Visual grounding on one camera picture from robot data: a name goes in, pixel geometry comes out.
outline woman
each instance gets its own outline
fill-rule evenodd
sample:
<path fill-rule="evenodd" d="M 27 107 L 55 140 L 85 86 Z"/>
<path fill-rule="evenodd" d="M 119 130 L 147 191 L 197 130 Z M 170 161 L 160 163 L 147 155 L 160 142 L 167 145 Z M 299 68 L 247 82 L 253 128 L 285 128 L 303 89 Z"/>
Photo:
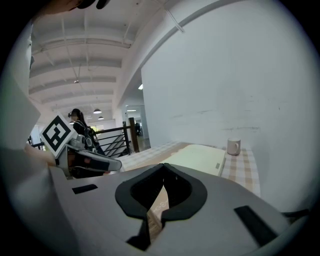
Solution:
<path fill-rule="evenodd" d="M 86 138 L 86 149 L 93 151 L 96 151 L 98 154 L 105 156 L 104 151 L 99 145 L 99 141 L 97 139 L 97 135 L 93 129 L 91 129 L 89 126 L 87 126 L 84 118 L 84 114 L 77 108 L 73 109 L 69 114 L 69 117 L 71 117 L 71 120 L 73 123 L 73 128 L 79 135 L 83 135 Z M 90 144 L 90 141 L 87 142 L 87 138 L 90 137 L 92 144 Z"/>

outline mug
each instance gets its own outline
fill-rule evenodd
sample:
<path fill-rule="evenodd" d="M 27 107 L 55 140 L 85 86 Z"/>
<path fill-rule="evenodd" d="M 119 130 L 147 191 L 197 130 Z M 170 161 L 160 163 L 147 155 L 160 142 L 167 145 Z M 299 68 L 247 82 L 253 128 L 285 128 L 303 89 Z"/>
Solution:
<path fill-rule="evenodd" d="M 240 154 L 240 143 L 241 140 L 237 138 L 228 138 L 228 144 L 226 146 L 226 152 L 229 155 L 239 155 Z"/>

